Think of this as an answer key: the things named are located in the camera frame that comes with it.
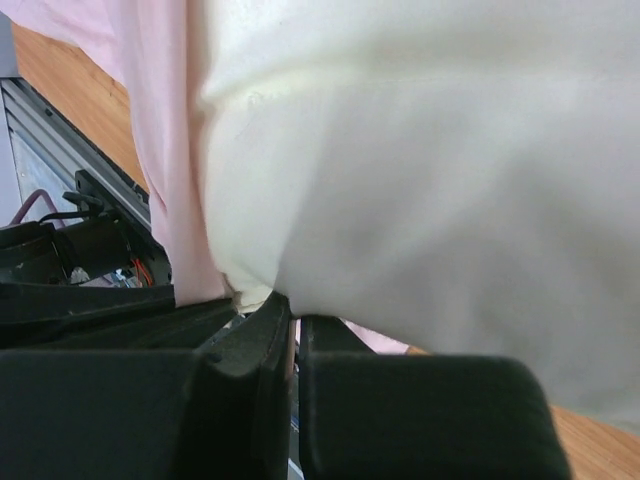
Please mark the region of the cream white pillow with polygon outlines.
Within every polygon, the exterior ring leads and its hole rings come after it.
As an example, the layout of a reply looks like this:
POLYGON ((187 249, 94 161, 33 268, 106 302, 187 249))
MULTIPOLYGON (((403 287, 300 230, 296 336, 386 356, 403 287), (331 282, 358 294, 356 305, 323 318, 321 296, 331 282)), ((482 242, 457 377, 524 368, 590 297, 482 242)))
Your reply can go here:
POLYGON ((241 304, 514 357, 639 429, 635 1, 204 1, 199 186, 241 304))

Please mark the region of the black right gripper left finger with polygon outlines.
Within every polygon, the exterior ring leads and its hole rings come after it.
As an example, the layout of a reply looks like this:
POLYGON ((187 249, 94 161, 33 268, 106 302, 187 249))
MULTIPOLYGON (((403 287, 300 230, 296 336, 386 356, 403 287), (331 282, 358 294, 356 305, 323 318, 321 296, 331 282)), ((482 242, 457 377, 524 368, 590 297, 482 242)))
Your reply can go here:
POLYGON ((169 290, 1 294, 5 479, 283 479, 290 311, 169 290))

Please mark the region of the pink blue printed pillowcase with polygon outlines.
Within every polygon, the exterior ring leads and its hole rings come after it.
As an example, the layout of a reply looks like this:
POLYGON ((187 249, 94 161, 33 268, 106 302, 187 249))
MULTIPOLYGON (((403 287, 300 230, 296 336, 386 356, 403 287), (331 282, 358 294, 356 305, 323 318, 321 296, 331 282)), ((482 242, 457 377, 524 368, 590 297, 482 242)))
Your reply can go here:
POLYGON ((408 238, 427 59, 510 44, 503 1, 5 1, 128 91, 180 303, 268 292, 365 337, 429 338, 408 238))

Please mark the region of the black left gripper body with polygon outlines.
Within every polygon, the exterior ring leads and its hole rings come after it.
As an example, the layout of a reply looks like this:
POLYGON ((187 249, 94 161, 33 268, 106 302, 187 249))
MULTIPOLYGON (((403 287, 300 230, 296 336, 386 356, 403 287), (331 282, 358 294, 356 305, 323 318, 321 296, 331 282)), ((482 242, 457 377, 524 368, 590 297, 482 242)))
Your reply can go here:
POLYGON ((235 313, 227 300, 179 308, 164 249, 89 172, 71 212, 1 230, 1 346, 197 346, 235 313))

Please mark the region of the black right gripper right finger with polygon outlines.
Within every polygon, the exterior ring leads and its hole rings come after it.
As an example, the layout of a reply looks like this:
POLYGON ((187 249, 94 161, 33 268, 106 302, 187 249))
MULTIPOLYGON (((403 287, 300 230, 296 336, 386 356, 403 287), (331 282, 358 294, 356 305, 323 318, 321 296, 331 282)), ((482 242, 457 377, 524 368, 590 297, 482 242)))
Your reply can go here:
POLYGON ((339 319, 307 316, 299 349, 308 479, 567 479, 545 394, 522 363, 379 355, 339 319))

